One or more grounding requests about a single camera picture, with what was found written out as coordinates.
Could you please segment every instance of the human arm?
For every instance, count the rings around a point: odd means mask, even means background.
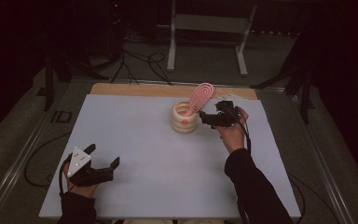
[[[69,163],[63,167],[68,191],[62,195],[62,216],[59,224],[80,223],[93,224],[97,217],[94,209],[94,193],[98,185],[89,187],[75,186],[66,175],[68,173]]]
[[[240,123],[248,114],[241,108]],[[244,132],[240,124],[231,127],[215,127],[220,132],[229,152],[225,173],[234,184],[239,209],[245,212],[251,224],[293,223],[273,186],[256,168],[250,152],[245,149]]]

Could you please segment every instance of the pink spatula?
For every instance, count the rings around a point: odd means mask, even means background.
[[[184,114],[185,117],[190,117],[198,112],[213,95],[213,85],[209,83],[201,83],[190,95],[190,108]]]

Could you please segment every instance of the black sleeve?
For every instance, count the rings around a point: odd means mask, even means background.
[[[246,149],[237,149],[229,155],[225,173],[234,183],[239,208],[246,212],[251,224],[293,224],[275,189],[255,167]]]
[[[95,199],[66,192],[61,198],[62,216],[59,224],[94,224],[97,212],[94,209]]]

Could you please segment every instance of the gray floor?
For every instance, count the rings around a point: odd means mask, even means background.
[[[141,41],[142,38],[136,37],[139,36],[135,35],[124,49],[147,56],[156,52],[168,55],[169,45],[164,36],[154,41]],[[210,82],[247,87],[277,75],[294,41],[281,35],[251,35],[245,48],[249,76],[240,77],[235,42],[211,44],[184,38],[178,43],[175,70],[164,73],[175,85]],[[166,62],[164,59],[160,63],[163,70]],[[147,63],[129,55],[125,56],[125,63],[132,79],[163,84]],[[101,74],[112,77],[118,67],[119,63],[114,64]],[[28,176],[33,182],[48,186],[83,99],[92,85],[100,82],[78,75],[71,83],[56,83],[55,104],[50,111],[43,112],[45,98],[36,96],[44,86],[43,75],[42,70],[35,77],[34,86],[0,124],[0,223],[56,222],[38,217],[48,187],[28,184],[22,174],[25,162],[21,160],[27,161],[31,156],[28,149],[38,150],[28,165]],[[128,77],[128,70],[123,68],[115,82],[128,83]],[[358,169],[345,142],[321,102],[318,90],[314,87],[311,90],[314,108],[309,111],[310,125],[305,125],[297,113],[296,97],[282,93],[286,82],[257,91],[257,96],[266,109],[286,170],[296,183],[294,193],[300,209],[306,205],[300,223],[358,223]],[[73,117],[68,123],[51,122],[54,111],[72,112]],[[15,169],[13,164],[22,165]]]

